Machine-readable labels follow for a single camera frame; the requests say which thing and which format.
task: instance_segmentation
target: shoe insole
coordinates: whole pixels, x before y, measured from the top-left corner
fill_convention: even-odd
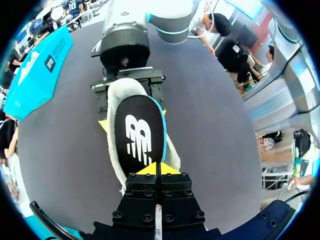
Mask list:
[[[126,176],[164,161],[167,128],[160,105],[146,95],[123,100],[115,113],[115,147]]]

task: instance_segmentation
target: shoe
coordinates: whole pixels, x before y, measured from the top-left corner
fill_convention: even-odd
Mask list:
[[[139,167],[143,169],[145,166],[148,166],[152,162],[156,162],[158,160],[166,163],[176,171],[179,171],[181,161],[166,132],[166,123],[164,118],[162,118],[162,109],[153,98],[147,95],[144,87],[135,79],[121,78],[110,84],[107,97],[108,107],[106,122],[108,127],[108,150],[115,175],[122,185],[122,195],[126,190],[128,173],[135,172]],[[137,119],[133,119],[134,121],[132,120],[132,117],[131,120],[130,117],[126,118],[126,116],[131,115],[132,111],[136,111],[135,113],[138,115],[142,114],[143,117],[137,117]],[[153,146],[157,146],[159,148],[153,147],[152,154],[148,149],[146,150],[149,146],[147,143],[149,130],[148,127],[144,127],[144,122],[139,121],[142,118],[148,121],[147,125],[149,125],[151,132],[156,133],[151,134],[150,142],[153,143]],[[135,144],[134,140],[132,140],[133,138],[130,137],[131,133],[128,128],[134,133],[136,126],[133,126],[135,124],[129,124],[129,127],[127,128],[127,125],[125,125],[127,120],[138,124],[140,129],[144,128],[145,131],[142,131],[142,134],[139,134],[139,139],[142,140],[142,145],[138,144],[139,141]],[[136,161],[139,166],[132,166],[133,171],[130,171],[131,167],[127,167],[126,163],[131,163],[132,160]]]

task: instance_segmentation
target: table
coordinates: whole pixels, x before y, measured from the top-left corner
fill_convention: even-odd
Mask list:
[[[37,46],[43,39],[45,39],[48,35],[50,34],[50,32],[46,31],[41,37],[39,37],[35,42],[34,42],[34,46]]]
[[[71,33],[74,45],[54,98],[21,123],[19,158],[31,201],[58,224],[85,232],[112,224],[121,185],[109,159],[90,84],[103,66],[90,52],[103,22]],[[223,67],[195,39],[163,42],[149,26],[148,66],[163,83],[168,134],[188,172],[208,229],[230,231],[260,211],[261,164],[250,118]]]

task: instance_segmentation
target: black t-shirt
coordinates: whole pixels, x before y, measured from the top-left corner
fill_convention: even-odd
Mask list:
[[[14,65],[13,62],[14,62],[14,60],[18,61],[18,58],[15,56],[14,53],[11,53],[10,58],[8,60],[10,62],[9,69],[14,73],[16,68],[19,68],[19,66]]]
[[[0,125],[6,120],[6,114],[0,109]],[[7,159],[5,149],[8,149],[15,133],[15,121],[8,119],[0,128],[0,159]]]
[[[0,83],[1,87],[4,89],[9,89],[12,80],[14,79],[14,72],[8,69],[4,72],[3,79]]]

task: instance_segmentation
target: metal bracket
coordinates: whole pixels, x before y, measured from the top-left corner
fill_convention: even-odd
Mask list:
[[[142,82],[148,82],[150,95],[162,106],[164,102],[162,83],[166,79],[161,70],[154,70],[153,68],[135,68],[121,70],[117,74],[107,73],[103,81],[98,81],[90,85],[94,91],[96,99],[96,109],[98,111],[98,121],[107,119],[108,109],[108,87],[115,80],[122,78],[131,78]]]

